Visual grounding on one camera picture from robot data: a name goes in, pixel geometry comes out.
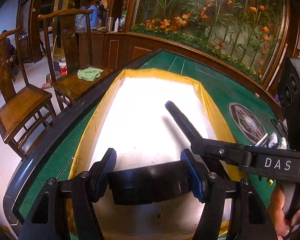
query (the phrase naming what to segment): blue water jug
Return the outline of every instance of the blue water jug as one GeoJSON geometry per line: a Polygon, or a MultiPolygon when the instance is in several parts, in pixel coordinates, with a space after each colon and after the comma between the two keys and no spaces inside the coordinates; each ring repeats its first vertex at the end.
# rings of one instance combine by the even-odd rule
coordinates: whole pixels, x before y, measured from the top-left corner
{"type": "MultiPolygon", "coordinates": [[[[81,9],[87,10],[87,8],[85,6],[82,6],[81,9]]],[[[87,29],[85,14],[77,14],[75,16],[75,28],[76,28],[76,30],[86,30],[87,29]]]]}
{"type": "Polygon", "coordinates": [[[95,6],[94,4],[92,4],[88,10],[93,10],[93,13],[90,14],[90,27],[91,28],[95,28],[96,27],[96,23],[97,23],[97,18],[98,18],[98,7],[95,6]]]}

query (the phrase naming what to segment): black speaker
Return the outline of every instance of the black speaker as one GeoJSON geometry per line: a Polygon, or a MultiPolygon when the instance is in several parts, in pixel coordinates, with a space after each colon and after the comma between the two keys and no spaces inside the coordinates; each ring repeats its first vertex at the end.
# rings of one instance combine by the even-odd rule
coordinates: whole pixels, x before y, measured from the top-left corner
{"type": "Polygon", "coordinates": [[[290,148],[300,150],[300,58],[287,58],[278,85],[290,148]]]}

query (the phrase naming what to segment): flower display case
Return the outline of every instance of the flower display case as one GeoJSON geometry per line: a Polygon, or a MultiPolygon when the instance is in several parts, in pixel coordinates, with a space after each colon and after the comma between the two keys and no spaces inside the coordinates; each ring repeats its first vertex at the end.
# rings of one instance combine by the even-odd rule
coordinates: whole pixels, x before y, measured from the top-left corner
{"type": "Polygon", "coordinates": [[[286,0],[136,0],[130,31],[200,50],[263,84],[286,25],[286,0]]]}

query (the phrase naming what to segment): blue gripper pad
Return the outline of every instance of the blue gripper pad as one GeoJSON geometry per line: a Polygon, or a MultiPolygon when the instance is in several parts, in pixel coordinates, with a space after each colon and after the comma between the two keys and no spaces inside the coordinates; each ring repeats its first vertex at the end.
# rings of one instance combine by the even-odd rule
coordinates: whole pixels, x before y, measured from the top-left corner
{"type": "Polygon", "coordinates": [[[106,154],[103,156],[100,162],[96,162],[92,165],[90,172],[95,177],[95,181],[92,179],[92,188],[94,188],[95,200],[99,201],[106,192],[109,184],[108,174],[113,172],[117,162],[117,153],[114,149],[109,148],[106,154]]]}
{"type": "Polygon", "coordinates": [[[193,196],[197,198],[201,203],[204,203],[204,193],[202,188],[202,181],[196,172],[194,165],[197,161],[188,149],[184,149],[180,154],[180,160],[186,160],[188,163],[189,172],[191,174],[191,190],[193,196]]]}

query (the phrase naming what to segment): yellow fabric edge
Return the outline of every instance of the yellow fabric edge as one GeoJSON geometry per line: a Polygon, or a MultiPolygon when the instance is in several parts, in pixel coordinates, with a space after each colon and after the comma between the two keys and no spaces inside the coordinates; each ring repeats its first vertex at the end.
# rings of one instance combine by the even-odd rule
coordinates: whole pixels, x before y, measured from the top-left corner
{"type": "MultiPolygon", "coordinates": [[[[158,78],[167,81],[192,85],[195,89],[196,96],[199,98],[203,110],[211,123],[217,140],[232,143],[235,142],[224,117],[222,116],[211,96],[199,81],[190,77],[180,76],[179,74],[155,68],[142,70],[125,69],[116,77],[116,79],[111,84],[108,91],[100,101],[92,117],[90,118],[90,121],[83,132],[77,151],[74,155],[74,160],[70,169],[68,179],[73,179],[77,174],[86,169],[85,161],[87,161],[90,156],[92,144],[95,142],[96,137],[98,137],[100,134],[100,128],[103,125],[108,108],[111,105],[112,100],[114,99],[116,92],[119,89],[124,78],[158,78]]],[[[245,173],[239,171],[239,169],[235,166],[227,164],[227,171],[232,180],[240,181],[241,178],[245,177],[245,173]]],[[[67,211],[70,233],[77,236],[71,200],[67,200],[67,211]]],[[[228,226],[229,221],[222,222],[219,236],[227,232],[228,226]]]]}

